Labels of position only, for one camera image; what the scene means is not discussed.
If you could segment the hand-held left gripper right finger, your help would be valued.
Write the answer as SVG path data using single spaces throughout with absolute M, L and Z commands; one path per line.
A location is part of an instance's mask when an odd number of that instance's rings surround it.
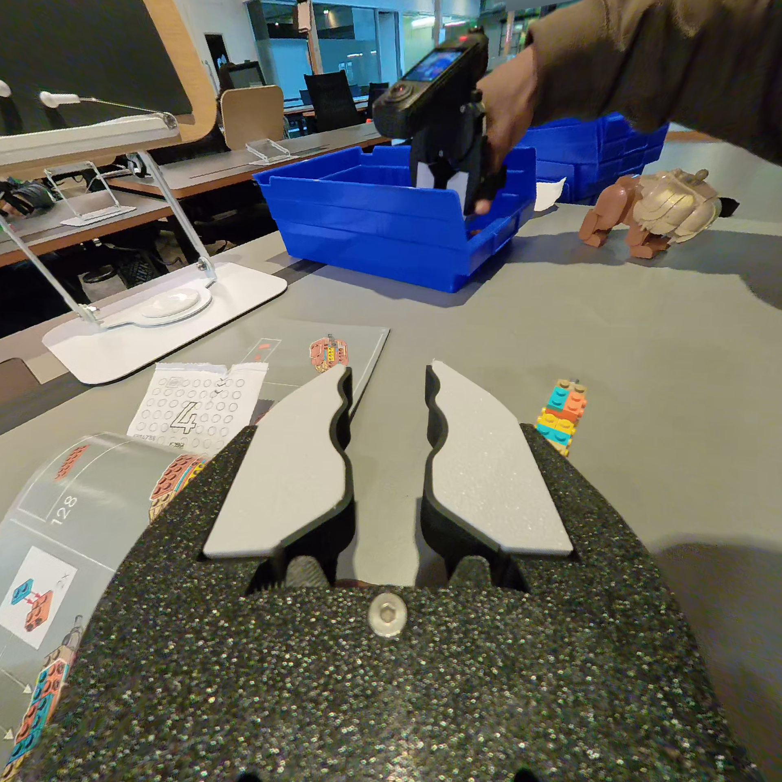
M 570 555 L 573 545 L 515 416 L 443 361 L 426 367 L 423 510 L 491 553 Z

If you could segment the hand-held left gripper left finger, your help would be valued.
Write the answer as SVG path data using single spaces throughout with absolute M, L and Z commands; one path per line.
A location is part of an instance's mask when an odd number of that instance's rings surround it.
M 299 386 L 259 421 L 202 553 L 276 554 L 342 512 L 353 496 L 350 367 Z

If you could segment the blue plastic bin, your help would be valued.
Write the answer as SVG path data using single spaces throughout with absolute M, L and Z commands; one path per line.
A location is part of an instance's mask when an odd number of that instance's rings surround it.
M 536 200 L 536 152 L 507 156 L 488 214 L 465 218 L 453 191 L 411 187 L 408 145 L 354 146 L 253 175 L 288 254 L 456 292 L 505 247 Z

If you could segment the colourful toy brick assembly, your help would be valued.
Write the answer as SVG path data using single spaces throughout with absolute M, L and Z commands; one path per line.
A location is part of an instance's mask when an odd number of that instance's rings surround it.
M 587 387 L 576 378 L 560 378 L 535 421 L 535 429 L 562 457 L 569 457 L 587 407 Z

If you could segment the person's right forearm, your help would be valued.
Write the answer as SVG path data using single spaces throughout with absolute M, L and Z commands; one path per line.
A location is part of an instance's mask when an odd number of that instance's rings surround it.
M 535 22 L 533 124 L 674 122 L 781 163 L 781 3 L 582 1 Z

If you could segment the grey desk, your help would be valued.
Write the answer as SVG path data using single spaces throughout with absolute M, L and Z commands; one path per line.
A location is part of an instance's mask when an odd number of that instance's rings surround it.
M 279 298 L 165 360 L 233 365 L 276 321 L 385 327 L 351 424 L 366 588 L 254 590 L 199 556 L 247 435 L 142 536 L 89 623 L 22 780 L 780 780 L 780 224 L 729 219 L 650 267 L 583 209 L 531 220 L 457 294 L 291 259 L 224 259 Z M 441 360 L 532 423 L 576 556 L 524 591 L 445 579 L 419 527 Z

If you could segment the white desk stand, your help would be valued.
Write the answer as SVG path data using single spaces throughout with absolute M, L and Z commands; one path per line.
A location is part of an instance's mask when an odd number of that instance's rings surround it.
M 179 139 L 169 112 L 143 110 L 130 116 L 79 127 L 2 136 L 2 171 L 66 158 L 76 166 L 89 153 L 137 152 L 199 256 L 197 263 L 149 283 L 109 304 L 78 303 L 44 266 L 33 249 L 2 217 L 2 229 L 75 314 L 42 337 L 42 345 L 79 382 L 103 385 L 131 375 L 176 349 L 279 297 L 284 279 L 230 262 L 213 262 L 174 198 L 149 149 Z

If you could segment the person's right hand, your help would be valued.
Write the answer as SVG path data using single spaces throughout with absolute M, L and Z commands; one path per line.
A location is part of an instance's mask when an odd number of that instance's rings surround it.
M 536 50 L 528 45 L 478 83 L 485 107 L 490 171 L 498 172 L 507 154 L 533 121 L 538 82 Z

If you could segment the white numbered paper bag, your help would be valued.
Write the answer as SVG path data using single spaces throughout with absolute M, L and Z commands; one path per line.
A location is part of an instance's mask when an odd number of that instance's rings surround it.
M 158 364 L 127 435 L 213 457 L 250 425 L 267 373 L 264 362 Z

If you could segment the stack of blue bins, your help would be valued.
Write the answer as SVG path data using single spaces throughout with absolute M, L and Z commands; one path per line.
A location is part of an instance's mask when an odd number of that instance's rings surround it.
M 618 178 L 639 175 L 659 159 L 669 126 L 641 133 L 619 113 L 560 120 L 532 127 L 518 147 L 535 150 L 537 181 L 565 181 L 560 202 L 594 204 Z

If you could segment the clear acrylic stand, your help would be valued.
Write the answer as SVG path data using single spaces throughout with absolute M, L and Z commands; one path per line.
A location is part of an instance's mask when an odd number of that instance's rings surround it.
M 282 163 L 295 157 L 285 146 L 269 138 L 247 142 L 246 150 L 253 154 L 262 166 Z
M 66 217 L 59 222 L 69 228 L 86 228 L 137 210 L 136 206 L 123 205 L 110 189 L 105 176 L 91 161 L 71 162 L 44 169 L 44 176 L 66 209 Z M 65 180 L 81 180 L 86 190 L 83 194 L 67 195 L 63 189 Z

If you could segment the grey instruction booklet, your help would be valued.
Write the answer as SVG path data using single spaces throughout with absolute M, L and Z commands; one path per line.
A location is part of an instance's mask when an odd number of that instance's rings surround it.
M 268 364 L 250 424 L 337 365 L 353 369 L 354 412 L 388 335 L 386 327 L 279 321 L 238 363 Z M 48 459 L 10 504 L 1 536 L 4 780 L 51 717 L 116 569 L 210 458 L 127 433 L 87 435 Z

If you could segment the brown toy brick animal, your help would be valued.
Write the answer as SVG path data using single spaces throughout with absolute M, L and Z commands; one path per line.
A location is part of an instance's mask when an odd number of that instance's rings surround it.
M 679 168 L 624 175 L 602 190 L 582 221 L 579 239 L 599 248 L 614 228 L 625 225 L 630 256 L 655 259 L 671 244 L 687 242 L 737 211 L 739 202 L 720 196 L 708 176 L 707 170 L 692 174 Z

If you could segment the long wooden table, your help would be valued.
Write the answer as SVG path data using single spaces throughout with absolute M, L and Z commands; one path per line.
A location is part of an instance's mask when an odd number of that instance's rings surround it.
M 306 158 L 354 146 L 372 148 L 389 142 L 390 139 L 378 134 L 374 123 L 370 122 L 279 143 L 289 149 L 293 156 Z M 170 163 L 164 165 L 161 170 L 174 197 L 182 201 L 249 181 L 253 173 L 262 167 L 255 155 L 242 149 Z M 149 179 L 122 177 L 112 189 L 117 195 L 123 196 L 126 202 L 135 206 L 136 210 L 82 229 L 57 224 L 52 228 L 35 230 L 25 235 L 24 240 L 37 254 L 49 253 L 171 215 L 167 203 L 160 199 L 160 190 Z

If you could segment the wood-framed black panel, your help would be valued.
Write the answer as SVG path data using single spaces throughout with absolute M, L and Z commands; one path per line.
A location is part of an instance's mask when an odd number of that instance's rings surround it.
M 169 112 L 182 142 L 217 103 L 176 2 L 2 1 L 2 135 Z

